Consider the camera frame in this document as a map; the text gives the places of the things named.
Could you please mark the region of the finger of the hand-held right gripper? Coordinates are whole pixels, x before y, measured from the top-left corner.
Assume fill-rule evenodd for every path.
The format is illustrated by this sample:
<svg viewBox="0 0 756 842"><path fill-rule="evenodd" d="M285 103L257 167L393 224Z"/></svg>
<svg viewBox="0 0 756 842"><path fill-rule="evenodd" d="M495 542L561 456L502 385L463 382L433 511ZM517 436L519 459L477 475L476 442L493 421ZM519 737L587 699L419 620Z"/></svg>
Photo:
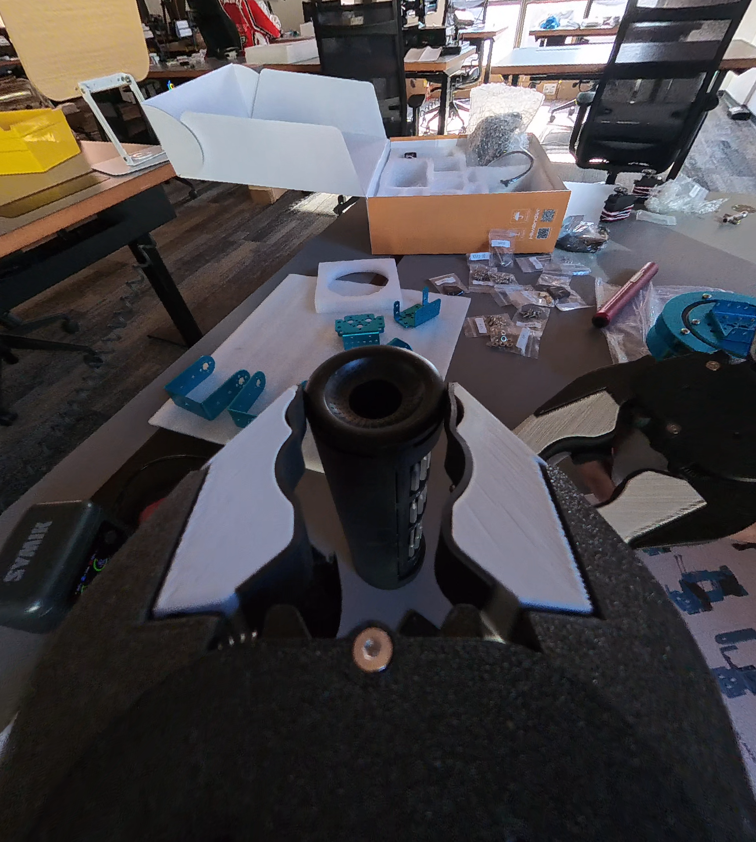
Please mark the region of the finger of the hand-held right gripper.
<svg viewBox="0 0 756 842"><path fill-rule="evenodd" d="M565 457L604 455L614 441L621 409L612 395L599 391L529 416L514 434L552 465Z"/></svg>
<svg viewBox="0 0 756 842"><path fill-rule="evenodd" d="M709 541L703 526L681 521L706 507L687 481L665 472L637 471L595 510L631 548L698 545Z"/></svg>

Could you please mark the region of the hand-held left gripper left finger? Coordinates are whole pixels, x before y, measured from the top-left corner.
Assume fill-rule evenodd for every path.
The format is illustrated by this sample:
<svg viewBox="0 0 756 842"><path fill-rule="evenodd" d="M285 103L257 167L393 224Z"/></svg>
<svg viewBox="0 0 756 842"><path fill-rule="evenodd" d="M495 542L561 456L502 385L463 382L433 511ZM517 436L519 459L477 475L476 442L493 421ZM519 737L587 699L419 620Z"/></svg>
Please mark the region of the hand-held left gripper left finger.
<svg viewBox="0 0 756 842"><path fill-rule="evenodd" d="M230 613L274 572L275 562L300 563L303 396L300 385L287 388L209 460L154 617Z"/></svg>

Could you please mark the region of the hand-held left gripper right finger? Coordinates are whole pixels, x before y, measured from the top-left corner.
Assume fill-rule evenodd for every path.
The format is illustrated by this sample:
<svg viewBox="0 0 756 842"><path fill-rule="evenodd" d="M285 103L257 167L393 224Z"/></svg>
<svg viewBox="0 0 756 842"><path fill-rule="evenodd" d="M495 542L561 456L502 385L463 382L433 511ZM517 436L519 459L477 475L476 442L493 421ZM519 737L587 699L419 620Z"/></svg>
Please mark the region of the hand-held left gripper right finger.
<svg viewBox="0 0 756 842"><path fill-rule="evenodd" d="M531 611L592 616L542 461L460 384L448 385L447 408L441 591L508 643L538 643Z"/></svg>

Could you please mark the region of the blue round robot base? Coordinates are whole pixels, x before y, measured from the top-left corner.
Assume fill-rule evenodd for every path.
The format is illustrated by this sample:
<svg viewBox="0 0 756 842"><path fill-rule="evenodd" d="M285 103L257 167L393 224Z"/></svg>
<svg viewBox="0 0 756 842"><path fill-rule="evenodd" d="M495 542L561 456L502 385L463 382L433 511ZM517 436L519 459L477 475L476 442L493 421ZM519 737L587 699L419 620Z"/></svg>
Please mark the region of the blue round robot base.
<svg viewBox="0 0 756 842"><path fill-rule="evenodd" d="M687 353L722 352L743 359L749 349L745 354L734 353L734 348L724 350L710 326L708 314L722 299L756 302L755 297L727 291L688 292L672 298L647 334L646 345L652 357L666 360Z"/></svg>

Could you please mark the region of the small blue U bracket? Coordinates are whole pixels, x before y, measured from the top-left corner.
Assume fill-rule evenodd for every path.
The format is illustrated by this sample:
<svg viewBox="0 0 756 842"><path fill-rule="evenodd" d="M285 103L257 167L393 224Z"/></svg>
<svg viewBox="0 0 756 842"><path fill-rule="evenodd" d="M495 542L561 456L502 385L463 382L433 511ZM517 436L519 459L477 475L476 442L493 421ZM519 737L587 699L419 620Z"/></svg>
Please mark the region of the small blue U bracket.
<svg viewBox="0 0 756 842"><path fill-rule="evenodd" d="M734 353L745 354L756 332L756 302L719 300L711 308L708 320L719 347L734 348Z"/></svg>

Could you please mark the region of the red electric screwdriver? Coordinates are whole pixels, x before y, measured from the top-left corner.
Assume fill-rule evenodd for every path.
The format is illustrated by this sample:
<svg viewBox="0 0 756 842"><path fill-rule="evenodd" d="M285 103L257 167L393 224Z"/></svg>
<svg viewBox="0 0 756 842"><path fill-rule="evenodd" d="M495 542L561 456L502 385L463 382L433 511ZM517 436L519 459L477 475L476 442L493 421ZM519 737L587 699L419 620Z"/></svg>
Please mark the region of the red electric screwdriver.
<svg viewBox="0 0 756 842"><path fill-rule="evenodd" d="M598 304L592 324L595 328L607 328L618 316L620 311L647 285L650 285L657 274L658 266L654 261L646 263L624 285L616 288L614 294Z"/></svg>

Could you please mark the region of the black bit holder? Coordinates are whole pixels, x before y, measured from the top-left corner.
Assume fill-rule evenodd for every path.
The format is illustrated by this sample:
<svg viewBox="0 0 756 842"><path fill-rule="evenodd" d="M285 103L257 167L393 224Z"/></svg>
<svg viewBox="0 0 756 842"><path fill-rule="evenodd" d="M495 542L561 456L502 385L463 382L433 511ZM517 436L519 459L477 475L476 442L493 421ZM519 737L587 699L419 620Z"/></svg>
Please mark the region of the black bit holder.
<svg viewBox="0 0 756 842"><path fill-rule="evenodd" d="M373 587L402 587L424 561L443 379L411 350L362 347L323 362L307 382L305 404L355 571Z"/></svg>

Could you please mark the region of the person's right hand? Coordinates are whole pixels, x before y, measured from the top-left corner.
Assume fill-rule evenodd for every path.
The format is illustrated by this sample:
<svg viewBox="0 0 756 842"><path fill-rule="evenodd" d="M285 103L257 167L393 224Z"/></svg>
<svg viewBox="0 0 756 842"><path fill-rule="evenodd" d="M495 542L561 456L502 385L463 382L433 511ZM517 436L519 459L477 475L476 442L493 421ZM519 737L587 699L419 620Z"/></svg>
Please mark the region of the person's right hand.
<svg viewBox="0 0 756 842"><path fill-rule="evenodd" d="M612 477L614 467L612 456L583 460L573 457L572 461L579 477L597 503L605 503L614 495L616 482Z"/></svg>

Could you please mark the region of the white instruction booklet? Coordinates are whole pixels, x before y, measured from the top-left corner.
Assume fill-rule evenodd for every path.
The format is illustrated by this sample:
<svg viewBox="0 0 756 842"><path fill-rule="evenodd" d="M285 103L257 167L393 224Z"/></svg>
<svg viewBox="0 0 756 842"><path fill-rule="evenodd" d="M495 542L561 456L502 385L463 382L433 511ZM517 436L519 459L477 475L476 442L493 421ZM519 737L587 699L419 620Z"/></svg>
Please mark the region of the white instruction booklet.
<svg viewBox="0 0 756 842"><path fill-rule="evenodd" d="M756 543L640 552L719 685L756 794Z"/></svg>

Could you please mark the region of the silver antistatic bag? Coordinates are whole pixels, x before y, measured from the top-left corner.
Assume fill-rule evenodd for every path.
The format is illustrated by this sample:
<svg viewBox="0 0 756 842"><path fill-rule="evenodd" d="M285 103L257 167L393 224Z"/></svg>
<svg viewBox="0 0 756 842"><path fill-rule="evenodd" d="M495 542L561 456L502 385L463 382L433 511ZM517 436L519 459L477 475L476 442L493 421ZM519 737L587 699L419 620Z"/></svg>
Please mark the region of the silver antistatic bag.
<svg viewBox="0 0 756 842"><path fill-rule="evenodd" d="M609 241L606 226L586 221L582 215L567 216L562 223L556 248L570 253L597 253Z"/></svg>

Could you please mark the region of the orange cardboard box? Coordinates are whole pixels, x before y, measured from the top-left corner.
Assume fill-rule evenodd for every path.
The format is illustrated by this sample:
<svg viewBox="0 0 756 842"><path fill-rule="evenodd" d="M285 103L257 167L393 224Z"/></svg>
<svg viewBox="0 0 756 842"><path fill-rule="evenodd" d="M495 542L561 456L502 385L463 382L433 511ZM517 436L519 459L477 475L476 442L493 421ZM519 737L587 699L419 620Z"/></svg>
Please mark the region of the orange cardboard box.
<svg viewBox="0 0 756 842"><path fill-rule="evenodd" d="M374 255L481 251L495 228L517 229L520 253L551 252L571 197L534 136L515 192L376 196L391 152L467 140L388 139L368 82L228 65L143 109L181 177L365 197Z"/></svg>

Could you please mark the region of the bubble wrap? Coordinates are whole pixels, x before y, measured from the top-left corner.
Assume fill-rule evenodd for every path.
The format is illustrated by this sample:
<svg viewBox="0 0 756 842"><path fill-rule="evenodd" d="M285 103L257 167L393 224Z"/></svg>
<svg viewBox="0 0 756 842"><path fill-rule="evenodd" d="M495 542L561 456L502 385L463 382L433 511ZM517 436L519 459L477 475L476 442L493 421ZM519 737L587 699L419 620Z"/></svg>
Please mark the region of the bubble wrap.
<svg viewBox="0 0 756 842"><path fill-rule="evenodd" d="M505 83L471 90L466 158L470 166L487 166L506 153L526 151L528 127L544 102L543 93Z"/></svg>

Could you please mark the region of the red white jersey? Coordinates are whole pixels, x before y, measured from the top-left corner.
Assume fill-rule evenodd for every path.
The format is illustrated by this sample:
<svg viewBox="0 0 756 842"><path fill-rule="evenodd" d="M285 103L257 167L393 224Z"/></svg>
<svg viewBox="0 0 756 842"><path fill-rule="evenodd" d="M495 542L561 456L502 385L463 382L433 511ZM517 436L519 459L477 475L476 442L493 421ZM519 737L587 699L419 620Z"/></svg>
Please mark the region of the red white jersey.
<svg viewBox="0 0 756 842"><path fill-rule="evenodd" d="M282 35L280 20L267 1L221 1L244 49L271 43Z"/></svg>

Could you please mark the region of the large blue U bracket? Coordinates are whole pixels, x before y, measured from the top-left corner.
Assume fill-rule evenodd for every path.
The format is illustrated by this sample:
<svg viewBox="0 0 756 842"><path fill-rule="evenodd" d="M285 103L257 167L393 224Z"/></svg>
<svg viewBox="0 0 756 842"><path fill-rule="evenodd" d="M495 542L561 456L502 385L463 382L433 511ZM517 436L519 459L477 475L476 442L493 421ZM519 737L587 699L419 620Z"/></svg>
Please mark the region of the large blue U bracket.
<svg viewBox="0 0 756 842"><path fill-rule="evenodd" d="M227 407L232 422L238 428L246 428L256 416L250 412L266 387L266 376L262 371L250 375L247 371L237 372L237 391Z"/></svg>
<svg viewBox="0 0 756 842"><path fill-rule="evenodd" d="M210 383L209 391L203 396L194 396L193 392L214 375L215 366L212 356L200 356L164 385L166 394L176 406L205 420L214 420L237 398L250 379L248 371L239 370L219 385L211 386Z"/></svg>

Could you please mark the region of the blue wide U bracket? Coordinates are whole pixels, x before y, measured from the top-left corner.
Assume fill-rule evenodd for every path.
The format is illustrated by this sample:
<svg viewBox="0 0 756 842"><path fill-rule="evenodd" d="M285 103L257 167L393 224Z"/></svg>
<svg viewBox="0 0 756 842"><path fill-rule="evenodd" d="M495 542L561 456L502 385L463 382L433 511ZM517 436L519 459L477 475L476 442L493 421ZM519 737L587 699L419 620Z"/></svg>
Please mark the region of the blue wide U bracket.
<svg viewBox="0 0 756 842"><path fill-rule="evenodd" d="M334 327L343 348L353 350L379 345L385 330L385 320L383 316L373 313L350 314L336 319Z"/></svg>

